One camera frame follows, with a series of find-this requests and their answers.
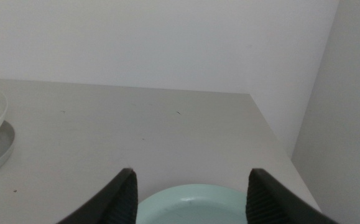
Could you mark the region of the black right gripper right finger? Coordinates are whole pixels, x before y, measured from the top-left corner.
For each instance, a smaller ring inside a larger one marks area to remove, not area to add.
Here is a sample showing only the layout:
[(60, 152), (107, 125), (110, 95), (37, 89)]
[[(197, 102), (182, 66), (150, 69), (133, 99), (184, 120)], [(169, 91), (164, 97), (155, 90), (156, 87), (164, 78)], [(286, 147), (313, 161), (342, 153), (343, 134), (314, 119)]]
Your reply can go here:
[(264, 169), (252, 169), (246, 197), (248, 224), (337, 224)]

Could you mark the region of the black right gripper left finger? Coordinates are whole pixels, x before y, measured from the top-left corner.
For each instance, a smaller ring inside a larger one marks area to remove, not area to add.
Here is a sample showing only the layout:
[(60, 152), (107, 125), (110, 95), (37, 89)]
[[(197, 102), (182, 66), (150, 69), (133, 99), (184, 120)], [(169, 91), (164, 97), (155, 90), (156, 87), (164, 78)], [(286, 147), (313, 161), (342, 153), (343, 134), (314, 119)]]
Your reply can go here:
[(137, 175), (133, 169), (124, 168), (96, 195), (59, 221), (59, 224), (135, 224), (137, 207)]

